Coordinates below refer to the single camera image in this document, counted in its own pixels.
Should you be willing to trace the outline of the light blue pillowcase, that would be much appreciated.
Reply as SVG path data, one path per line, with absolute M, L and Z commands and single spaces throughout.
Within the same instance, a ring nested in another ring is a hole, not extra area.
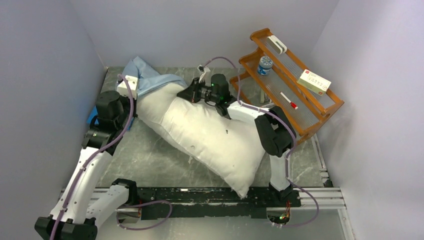
M 138 56 L 128 62 L 121 75 L 127 79 L 134 99 L 153 92 L 169 83 L 177 84 L 184 89 L 188 87 L 184 79 L 180 76 L 175 74 L 160 74 Z

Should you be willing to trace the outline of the white pillow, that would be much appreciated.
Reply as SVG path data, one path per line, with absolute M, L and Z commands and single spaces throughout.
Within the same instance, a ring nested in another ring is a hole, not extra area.
M 138 118 L 245 198 L 265 154 L 256 127 L 222 117 L 208 105 L 177 97 L 182 89 L 168 83 L 139 96 Z

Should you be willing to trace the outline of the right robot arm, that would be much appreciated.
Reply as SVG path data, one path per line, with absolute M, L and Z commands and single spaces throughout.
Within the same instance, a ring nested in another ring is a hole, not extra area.
M 211 85 L 196 77 L 177 97 L 198 103 L 212 102 L 218 114 L 256 127 L 261 146 L 270 157 L 270 202 L 282 207 L 293 191 L 290 180 L 290 155 L 296 145 L 296 135 L 284 111 L 278 107 L 263 108 L 242 102 L 230 93 L 229 83 L 222 74 L 212 77 Z

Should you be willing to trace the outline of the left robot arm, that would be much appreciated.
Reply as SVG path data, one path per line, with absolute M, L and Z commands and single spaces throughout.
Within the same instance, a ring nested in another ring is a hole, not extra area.
M 35 231 L 44 240 L 94 240 L 101 225 L 120 206 L 140 203 L 135 181 L 118 178 L 106 194 L 90 204 L 98 180 L 136 117 L 137 95 L 108 90 L 97 98 L 96 114 L 84 135 L 76 168 L 49 216 L 39 217 Z

